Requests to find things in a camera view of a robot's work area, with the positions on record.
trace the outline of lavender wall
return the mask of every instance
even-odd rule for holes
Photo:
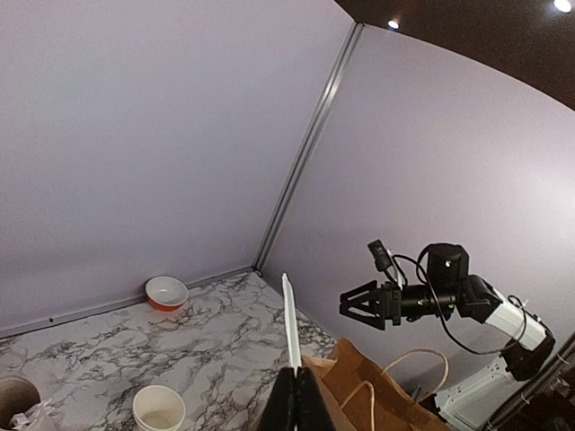
[[[249,266],[352,20],[332,0],[0,4],[0,330]]]
[[[562,342],[574,322],[574,137],[575,112],[539,91],[367,28],[264,274],[275,283],[286,271],[299,307],[382,365],[409,348],[441,349],[453,383],[490,358],[461,353],[434,318],[381,332],[338,305],[341,292],[378,277],[368,242],[412,256],[430,242],[461,243],[472,272],[529,300]],[[472,347],[505,341],[473,321],[450,327]],[[395,376],[409,385],[423,362]]]

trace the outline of wire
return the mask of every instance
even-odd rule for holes
[[[461,341],[459,341],[449,330],[449,328],[447,327],[447,321],[445,318],[445,315],[443,314],[443,310],[441,310],[441,305],[439,304],[439,300],[438,300],[438,295],[435,291],[435,289],[433,288],[433,285],[431,284],[431,281],[429,280],[429,276],[428,273],[425,271],[425,269],[423,269],[420,261],[423,259],[423,256],[425,256],[425,254],[427,253],[427,250],[424,249],[420,256],[418,257],[418,260],[412,259],[409,256],[404,256],[402,254],[395,254],[394,257],[397,259],[404,259],[407,260],[408,262],[412,263],[413,265],[415,265],[416,268],[416,273],[418,275],[418,278],[420,278],[420,272],[423,275],[423,277],[425,278],[424,280],[420,281],[423,284],[426,284],[429,287],[429,291],[431,292],[431,295],[433,296],[433,301],[435,302],[436,306],[438,307],[439,310],[439,319],[441,320],[441,326],[443,327],[443,330],[445,331],[445,333],[447,334],[448,337],[451,338],[452,341],[454,341],[460,348],[462,348],[463,350],[472,353],[474,355],[478,355],[478,356],[483,356],[483,355],[493,355],[496,353],[502,353],[505,352],[506,350],[509,350],[510,348],[515,347],[519,341],[523,338],[523,336],[526,333],[527,330],[527,313],[525,310],[525,307],[523,306],[523,303],[521,302],[521,300],[519,298],[517,298],[514,295],[510,295],[509,296],[509,301],[511,302],[511,300],[513,301],[517,301],[517,303],[513,303],[517,308],[520,308],[521,311],[523,312],[523,329],[521,330],[521,334],[519,335],[519,337],[517,339],[515,339],[515,341],[510,344],[507,347],[503,347],[503,348],[497,348],[497,349],[493,349],[493,350],[487,350],[484,352],[478,352],[477,350],[473,350],[472,348],[466,346],[464,343],[462,343]]]
[[[405,285],[409,285],[410,284],[410,280],[407,279],[407,276],[405,275],[405,273],[403,272],[402,267],[400,266],[399,262],[397,261],[397,259],[395,258],[396,255],[392,255],[392,260],[394,261],[395,267],[397,268],[397,271],[403,276],[403,281],[405,282]]]

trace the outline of brown paper bag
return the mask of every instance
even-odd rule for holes
[[[413,402],[388,374],[359,353],[348,340],[338,341],[334,356],[334,360],[303,356],[303,364],[314,372],[338,431],[372,430],[370,387],[375,396],[375,430],[448,430],[437,416]],[[370,385],[358,389],[341,408],[363,382]]]

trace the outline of white marble surface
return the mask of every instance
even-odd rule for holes
[[[334,340],[298,314],[304,354]],[[288,364],[281,296],[254,274],[190,291],[174,313],[147,303],[0,340],[0,372],[33,381],[61,431],[131,430],[134,394],[164,384],[184,399],[184,430],[244,430]]]

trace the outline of bowl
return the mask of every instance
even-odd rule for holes
[[[188,300],[188,287],[173,277],[154,277],[146,283],[150,304],[161,312],[175,312]]]
[[[132,413],[139,431],[176,431],[186,418],[186,405],[172,389],[152,385],[136,394]]]
[[[18,374],[0,374],[0,430],[8,426],[16,413],[24,413],[40,402],[36,386]]]

